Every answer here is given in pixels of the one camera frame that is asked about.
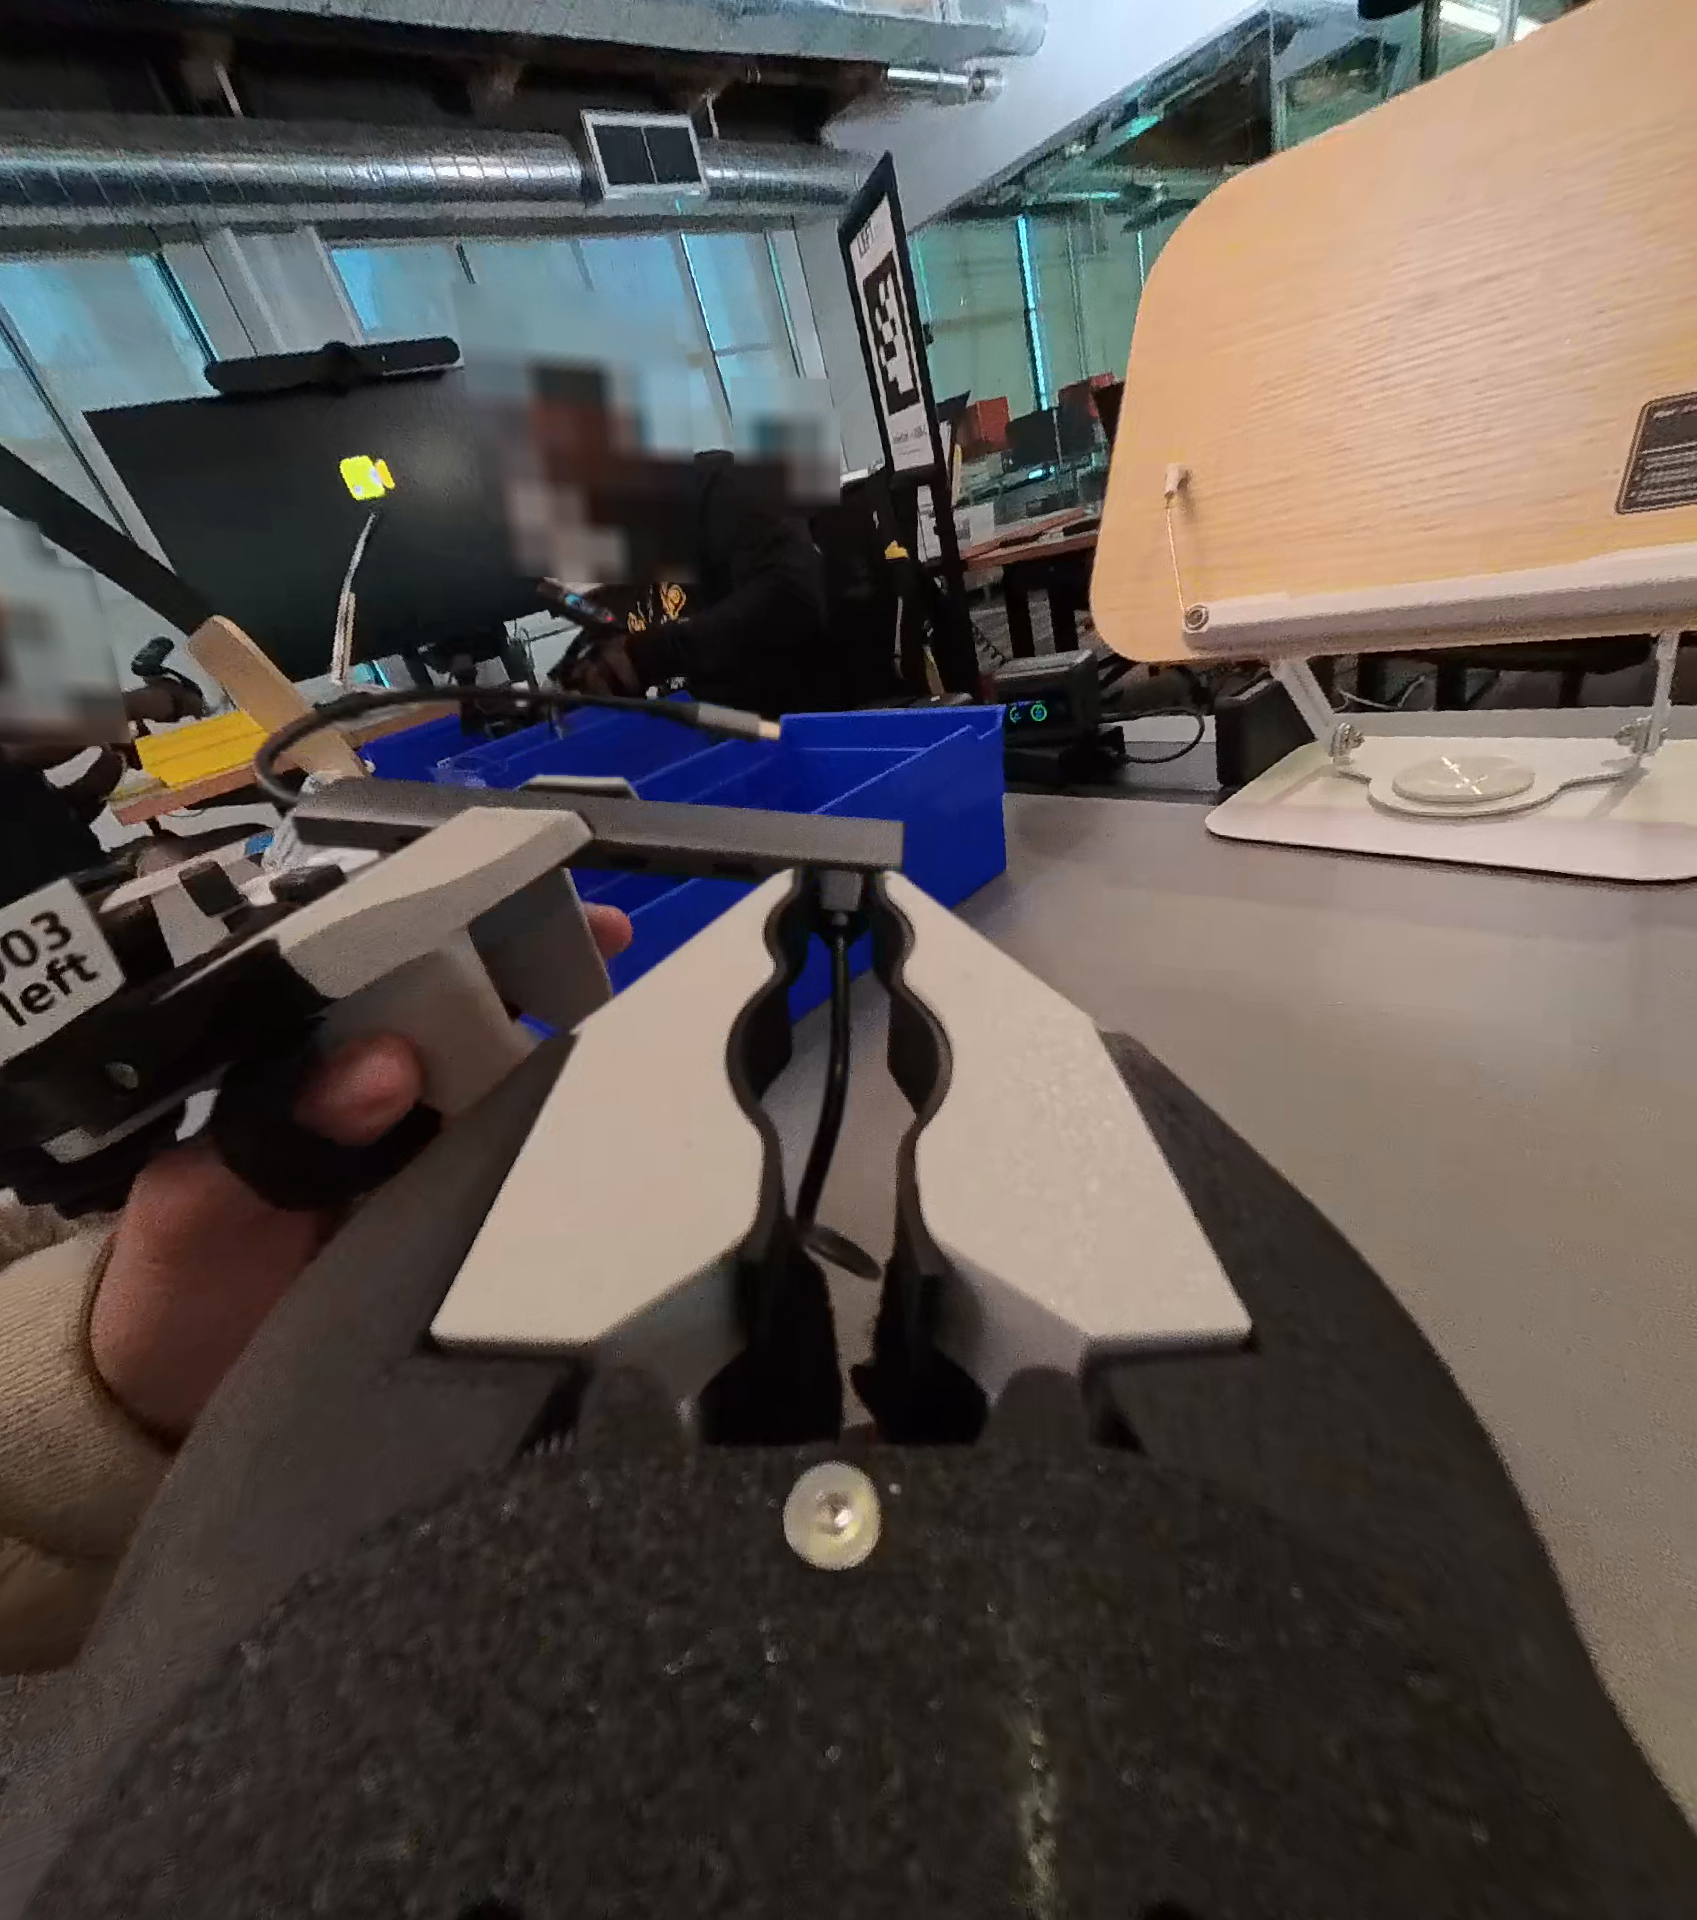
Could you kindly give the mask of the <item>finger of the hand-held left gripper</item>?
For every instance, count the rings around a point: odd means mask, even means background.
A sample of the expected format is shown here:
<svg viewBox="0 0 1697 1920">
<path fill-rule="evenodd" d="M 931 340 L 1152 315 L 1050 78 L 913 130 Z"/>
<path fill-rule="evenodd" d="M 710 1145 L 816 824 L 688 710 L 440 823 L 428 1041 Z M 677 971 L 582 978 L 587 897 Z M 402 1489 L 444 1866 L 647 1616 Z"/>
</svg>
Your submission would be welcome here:
<svg viewBox="0 0 1697 1920">
<path fill-rule="evenodd" d="M 611 997 L 573 879 L 535 880 L 402 969 L 398 1034 L 419 1058 L 423 1105 L 464 1114 Z"/>
<path fill-rule="evenodd" d="M 270 928 L 324 1002 L 390 978 L 541 879 L 566 879 L 590 843 L 573 810 L 464 810 Z"/>
</svg>

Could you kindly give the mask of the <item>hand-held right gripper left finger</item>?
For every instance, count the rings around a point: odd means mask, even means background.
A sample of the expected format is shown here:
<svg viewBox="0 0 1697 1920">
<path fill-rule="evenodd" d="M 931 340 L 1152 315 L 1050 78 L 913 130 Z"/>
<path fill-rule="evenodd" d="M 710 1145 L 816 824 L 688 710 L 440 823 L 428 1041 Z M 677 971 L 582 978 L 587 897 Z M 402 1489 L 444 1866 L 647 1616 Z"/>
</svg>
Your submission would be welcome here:
<svg viewBox="0 0 1697 1920">
<path fill-rule="evenodd" d="M 729 1068 L 795 874 L 589 1016 L 428 1329 L 462 1354 L 738 1354 L 767 1151 Z"/>
</svg>

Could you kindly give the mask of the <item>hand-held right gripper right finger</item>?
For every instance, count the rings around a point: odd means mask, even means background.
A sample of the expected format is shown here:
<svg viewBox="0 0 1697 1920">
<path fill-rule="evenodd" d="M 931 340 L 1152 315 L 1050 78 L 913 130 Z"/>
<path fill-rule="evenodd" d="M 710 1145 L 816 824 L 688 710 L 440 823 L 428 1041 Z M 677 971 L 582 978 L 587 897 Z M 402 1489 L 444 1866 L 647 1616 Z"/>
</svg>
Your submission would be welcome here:
<svg viewBox="0 0 1697 1920">
<path fill-rule="evenodd" d="M 1096 1022 L 910 879 L 884 877 L 881 906 L 933 1347 L 954 1363 L 1245 1348 L 1249 1311 Z"/>
</svg>

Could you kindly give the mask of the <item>grey hub with black cable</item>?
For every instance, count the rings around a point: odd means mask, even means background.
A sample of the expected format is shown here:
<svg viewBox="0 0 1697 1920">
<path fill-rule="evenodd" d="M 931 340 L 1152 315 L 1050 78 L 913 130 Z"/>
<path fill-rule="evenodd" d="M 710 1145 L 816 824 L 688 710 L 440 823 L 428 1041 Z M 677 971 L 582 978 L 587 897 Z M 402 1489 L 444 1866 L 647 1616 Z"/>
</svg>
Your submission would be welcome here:
<svg viewBox="0 0 1697 1920">
<path fill-rule="evenodd" d="M 595 697 L 555 687 L 384 688 L 362 687 L 313 705 L 262 740 L 252 785 L 284 810 L 316 849 L 398 853 L 477 808 L 514 814 L 566 813 L 580 840 L 566 862 L 582 871 L 655 873 L 714 880 L 763 880 L 783 871 L 899 874 L 906 824 L 888 818 L 804 814 L 702 803 L 659 803 L 585 786 L 484 789 L 452 783 L 334 776 L 290 789 L 284 766 L 320 734 L 370 714 L 449 702 L 462 716 L 539 716 L 552 709 L 626 710 L 718 740 L 769 745 L 764 718 L 709 702 Z"/>
</svg>

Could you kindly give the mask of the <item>blue plastic bin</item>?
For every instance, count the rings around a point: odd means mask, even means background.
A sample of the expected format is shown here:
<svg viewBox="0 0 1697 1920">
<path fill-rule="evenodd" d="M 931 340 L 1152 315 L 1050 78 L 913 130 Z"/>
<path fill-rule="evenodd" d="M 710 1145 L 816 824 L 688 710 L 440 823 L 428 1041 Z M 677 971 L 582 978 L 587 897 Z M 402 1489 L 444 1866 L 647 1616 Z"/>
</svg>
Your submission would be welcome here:
<svg viewBox="0 0 1697 1920">
<path fill-rule="evenodd" d="M 481 740 L 444 718 L 370 743 L 370 776 L 477 804 L 560 783 L 621 781 L 664 810 L 890 823 L 903 874 L 956 906 L 1004 874 L 1002 718 L 991 706 L 792 714 L 778 740 L 717 740 L 652 716 L 587 710 L 560 732 L 539 725 Z M 630 944 L 609 963 L 618 995 L 684 948 L 770 873 L 760 859 L 599 853 L 573 873 L 585 902 L 618 908 Z"/>
</svg>

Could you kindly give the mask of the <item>grey desk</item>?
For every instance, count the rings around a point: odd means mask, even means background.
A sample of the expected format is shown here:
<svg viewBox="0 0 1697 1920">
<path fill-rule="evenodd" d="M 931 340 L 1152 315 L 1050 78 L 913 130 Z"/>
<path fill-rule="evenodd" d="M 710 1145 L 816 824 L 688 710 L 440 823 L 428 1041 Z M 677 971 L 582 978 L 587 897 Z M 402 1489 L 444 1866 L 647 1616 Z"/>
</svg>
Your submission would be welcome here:
<svg viewBox="0 0 1697 1920">
<path fill-rule="evenodd" d="M 1224 843 L 1188 770 L 1004 801 L 962 917 L 1394 1291 L 1697 1823 L 1697 880 Z"/>
</svg>

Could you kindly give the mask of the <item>person's left hand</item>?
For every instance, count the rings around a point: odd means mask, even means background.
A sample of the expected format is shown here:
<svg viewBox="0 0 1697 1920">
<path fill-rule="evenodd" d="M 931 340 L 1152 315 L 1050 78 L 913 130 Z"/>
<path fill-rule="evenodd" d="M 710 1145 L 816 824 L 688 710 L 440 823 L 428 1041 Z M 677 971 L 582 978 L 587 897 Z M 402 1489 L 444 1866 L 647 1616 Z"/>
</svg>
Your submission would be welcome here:
<svg viewBox="0 0 1697 1920">
<path fill-rule="evenodd" d="M 148 1161 L 92 1289 L 100 1385 L 150 1437 L 177 1446 L 350 1207 L 270 1205 L 206 1132 Z"/>
</svg>

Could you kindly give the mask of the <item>black monitor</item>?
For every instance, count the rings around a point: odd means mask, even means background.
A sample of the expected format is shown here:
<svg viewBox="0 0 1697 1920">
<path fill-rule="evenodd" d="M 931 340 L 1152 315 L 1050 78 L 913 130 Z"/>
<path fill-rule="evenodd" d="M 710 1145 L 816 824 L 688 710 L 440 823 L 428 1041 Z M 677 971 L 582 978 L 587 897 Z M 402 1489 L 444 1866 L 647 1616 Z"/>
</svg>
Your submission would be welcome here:
<svg viewBox="0 0 1697 1920">
<path fill-rule="evenodd" d="M 517 562 L 462 371 L 353 394 L 208 393 L 85 411 L 170 570 L 292 683 L 350 661 L 491 659 L 547 611 Z"/>
</svg>

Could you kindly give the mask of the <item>black power station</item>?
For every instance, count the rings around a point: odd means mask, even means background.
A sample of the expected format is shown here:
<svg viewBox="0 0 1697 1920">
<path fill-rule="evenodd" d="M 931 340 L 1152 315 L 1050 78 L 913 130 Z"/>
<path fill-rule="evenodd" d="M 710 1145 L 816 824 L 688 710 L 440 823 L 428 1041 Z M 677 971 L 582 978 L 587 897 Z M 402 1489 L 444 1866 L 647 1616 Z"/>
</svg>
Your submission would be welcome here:
<svg viewBox="0 0 1697 1920">
<path fill-rule="evenodd" d="M 1109 701 L 1131 664 L 1075 648 L 1017 656 L 993 677 L 1002 709 L 1004 783 L 1011 789 L 1102 785 L 1127 763 L 1122 727 Z"/>
</svg>

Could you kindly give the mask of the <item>black box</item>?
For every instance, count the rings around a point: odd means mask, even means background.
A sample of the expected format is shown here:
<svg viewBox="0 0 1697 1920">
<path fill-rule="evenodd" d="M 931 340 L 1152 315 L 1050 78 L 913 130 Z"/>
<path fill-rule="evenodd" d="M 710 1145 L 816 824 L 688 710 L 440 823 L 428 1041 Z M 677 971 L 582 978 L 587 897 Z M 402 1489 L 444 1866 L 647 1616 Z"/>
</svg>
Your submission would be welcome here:
<svg viewBox="0 0 1697 1920">
<path fill-rule="evenodd" d="M 1222 795 L 1242 791 L 1312 738 L 1293 699 L 1270 674 L 1221 694 L 1211 727 L 1214 778 Z"/>
</svg>

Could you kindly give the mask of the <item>black framed tag sign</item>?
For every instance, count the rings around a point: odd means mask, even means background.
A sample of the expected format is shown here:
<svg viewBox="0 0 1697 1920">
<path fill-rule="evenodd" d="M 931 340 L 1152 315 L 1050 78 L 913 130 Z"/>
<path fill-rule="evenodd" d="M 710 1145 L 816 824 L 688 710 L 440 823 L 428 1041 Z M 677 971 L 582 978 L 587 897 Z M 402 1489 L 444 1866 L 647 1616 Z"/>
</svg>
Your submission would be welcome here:
<svg viewBox="0 0 1697 1920">
<path fill-rule="evenodd" d="M 896 478 L 933 480 L 943 472 L 943 446 L 892 157 L 883 155 L 860 183 L 836 243 L 883 462 Z"/>
</svg>

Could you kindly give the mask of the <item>ceiling air vent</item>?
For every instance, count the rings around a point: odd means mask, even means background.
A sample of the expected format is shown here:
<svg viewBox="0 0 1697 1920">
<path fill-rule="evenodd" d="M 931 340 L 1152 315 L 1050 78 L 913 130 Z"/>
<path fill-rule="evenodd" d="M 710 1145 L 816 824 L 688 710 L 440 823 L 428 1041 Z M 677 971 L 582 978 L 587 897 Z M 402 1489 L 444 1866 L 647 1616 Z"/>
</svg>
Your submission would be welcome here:
<svg viewBox="0 0 1697 1920">
<path fill-rule="evenodd" d="M 585 109 L 578 121 L 604 200 L 709 198 L 710 181 L 690 114 Z"/>
</svg>

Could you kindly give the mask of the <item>wooden board stand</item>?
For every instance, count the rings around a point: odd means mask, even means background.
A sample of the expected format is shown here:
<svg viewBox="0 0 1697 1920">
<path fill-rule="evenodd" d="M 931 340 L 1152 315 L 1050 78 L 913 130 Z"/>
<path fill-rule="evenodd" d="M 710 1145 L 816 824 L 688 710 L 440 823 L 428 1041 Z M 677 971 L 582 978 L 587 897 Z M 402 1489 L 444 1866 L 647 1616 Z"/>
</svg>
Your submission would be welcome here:
<svg viewBox="0 0 1697 1920">
<path fill-rule="evenodd" d="M 1270 157 L 1165 245 L 1092 574 L 1127 661 L 1269 667 L 1221 840 L 1697 880 L 1697 4 L 1586 4 Z M 1376 732 L 1316 661 L 1646 637 L 1606 736 Z"/>
</svg>

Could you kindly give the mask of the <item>silver round duct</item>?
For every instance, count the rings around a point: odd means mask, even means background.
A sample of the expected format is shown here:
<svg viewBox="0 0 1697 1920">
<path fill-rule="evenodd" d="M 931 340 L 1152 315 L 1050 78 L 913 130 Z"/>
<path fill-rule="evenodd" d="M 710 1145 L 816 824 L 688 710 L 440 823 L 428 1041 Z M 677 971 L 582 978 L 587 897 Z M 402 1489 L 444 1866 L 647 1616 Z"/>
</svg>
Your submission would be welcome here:
<svg viewBox="0 0 1697 1920">
<path fill-rule="evenodd" d="M 353 240 L 795 228 L 847 211 L 871 165 L 822 147 L 709 141 L 684 187 L 611 193 L 587 141 L 0 109 L 0 255 L 136 250 L 206 233 Z"/>
</svg>

